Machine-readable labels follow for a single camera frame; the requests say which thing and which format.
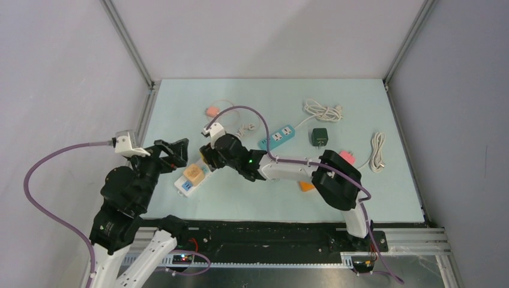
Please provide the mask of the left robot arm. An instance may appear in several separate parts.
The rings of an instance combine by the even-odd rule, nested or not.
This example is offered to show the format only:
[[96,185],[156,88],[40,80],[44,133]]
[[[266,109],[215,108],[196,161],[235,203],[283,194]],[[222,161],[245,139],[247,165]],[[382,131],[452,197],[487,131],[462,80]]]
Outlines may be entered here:
[[[172,250],[188,245],[187,223],[173,215],[154,224],[147,213],[160,175],[188,163],[187,138],[168,143],[156,140],[147,148],[136,147],[128,136],[112,139],[115,152],[130,163],[112,169],[100,190],[103,204],[94,217],[89,240],[94,258],[87,287],[142,287],[162,259]],[[155,228],[141,255],[122,274],[119,269],[141,227]]]

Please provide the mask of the beige cube socket adapter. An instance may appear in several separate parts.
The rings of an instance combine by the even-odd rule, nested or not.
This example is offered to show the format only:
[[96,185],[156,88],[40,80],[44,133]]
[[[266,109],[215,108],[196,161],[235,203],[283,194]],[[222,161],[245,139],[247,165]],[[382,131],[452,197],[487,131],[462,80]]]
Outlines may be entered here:
[[200,165],[191,164],[184,170],[183,176],[192,184],[192,186],[197,186],[205,179],[205,172],[202,170]]

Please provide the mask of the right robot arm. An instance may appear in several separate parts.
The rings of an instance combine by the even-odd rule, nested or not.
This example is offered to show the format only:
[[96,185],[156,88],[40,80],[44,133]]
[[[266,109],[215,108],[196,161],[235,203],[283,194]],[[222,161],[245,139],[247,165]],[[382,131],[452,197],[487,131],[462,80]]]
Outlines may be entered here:
[[341,211],[351,247],[361,251],[372,244],[372,221],[363,204],[371,194],[361,184],[360,171],[338,153],[324,150],[317,159],[280,158],[265,150],[248,150],[231,134],[199,152],[211,170],[230,167],[251,182],[287,179],[312,184],[327,205]]

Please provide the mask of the yellow cube socket adapter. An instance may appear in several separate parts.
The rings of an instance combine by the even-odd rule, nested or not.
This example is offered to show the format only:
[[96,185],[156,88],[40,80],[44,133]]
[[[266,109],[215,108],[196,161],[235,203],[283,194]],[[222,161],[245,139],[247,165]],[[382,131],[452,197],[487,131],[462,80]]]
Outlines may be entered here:
[[209,145],[203,145],[202,147],[199,148],[201,159],[207,166],[210,165],[209,161],[210,150],[211,147]]

